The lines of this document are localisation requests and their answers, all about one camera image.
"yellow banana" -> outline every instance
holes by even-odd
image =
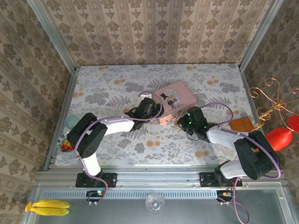
[[[32,206],[33,207],[67,209],[70,207],[70,204],[66,201],[60,201],[60,200],[55,200],[55,199],[45,199],[45,200],[39,200],[38,202],[33,203]]]
[[[57,209],[57,208],[33,208],[31,207],[31,202],[26,205],[25,211],[32,211],[37,215],[41,216],[65,216],[70,213],[67,209]]]

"table surface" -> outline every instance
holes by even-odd
[[[196,97],[198,106],[222,102],[234,111],[234,118],[249,116],[253,122],[236,64],[84,66],[68,115],[81,118],[92,112],[100,118],[121,116],[139,105],[140,92],[155,91],[180,80]],[[208,122],[230,118],[229,111],[219,106],[204,108],[203,113]],[[160,126],[156,120],[138,131],[105,136],[96,155],[100,165],[219,164],[237,157],[233,149],[188,140],[174,121]],[[72,152],[58,151],[56,165],[76,163]]]

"patterned wall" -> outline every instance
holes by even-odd
[[[298,99],[291,91],[299,87],[299,1],[285,0],[274,18],[252,60],[245,69],[250,86],[261,86],[272,98],[277,94],[276,88],[265,86],[264,80],[274,77],[281,83],[281,98],[285,101]],[[260,97],[255,101],[262,106],[266,100]],[[299,113],[299,101],[290,104],[291,111]],[[283,113],[287,120],[290,114]],[[265,125],[266,133],[276,127],[283,127],[276,112],[271,121]],[[293,133],[291,145],[280,151],[282,167],[289,183],[292,195],[299,210],[299,133]]]
[[[236,63],[270,0],[41,0],[76,66]]]
[[[22,219],[70,74],[25,0],[0,0],[0,224]]]

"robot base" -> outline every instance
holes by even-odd
[[[106,181],[108,188],[115,188],[117,183],[117,173],[104,173],[100,177]],[[76,180],[76,188],[104,188],[104,183],[89,178],[85,173],[79,173]]]
[[[237,177],[232,179],[224,179],[219,177],[216,172],[204,172],[199,173],[200,186],[202,188],[211,188],[211,187],[233,187],[233,183],[236,181]],[[242,180],[237,183],[237,187],[242,187]]]

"gold wire decoration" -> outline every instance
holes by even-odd
[[[280,91],[280,83],[278,80],[274,79],[274,78],[267,78],[265,79],[265,84],[269,87],[272,87],[274,82],[276,82],[278,84],[278,93],[277,93],[277,98],[275,99],[271,99],[270,97],[268,97],[260,88],[258,87],[251,87],[249,88],[249,95],[252,97],[252,98],[258,98],[260,95],[257,91],[261,92],[268,100],[271,101],[271,106],[261,106],[259,107],[257,110],[256,110],[256,113],[258,115],[258,118],[259,118],[259,121],[260,121],[260,124],[255,124],[254,125],[254,130],[257,130],[259,128],[261,128],[262,126],[264,126],[265,122],[267,120],[270,120],[271,118],[271,113],[274,112],[275,110],[278,111],[279,113],[279,116],[282,120],[282,122],[284,123],[284,125],[290,129],[291,131],[294,131],[293,129],[291,129],[285,122],[283,116],[281,115],[281,112],[282,111],[287,111],[289,113],[292,113],[292,114],[295,114],[295,115],[299,115],[299,114],[296,114],[290,110],[287,109],[287,106],[289,104],[292,104],[294,102],[297,102],[299,99],[296,99],[296,100],[293,100],[293,101],[290,101],[290,102],[285,102],[284,100],[282,100],[281,98],[279,98],[279,91]],[[299,95],[299,88],[293,88],[292,89],[292,93],[296,94],[296,95]]]

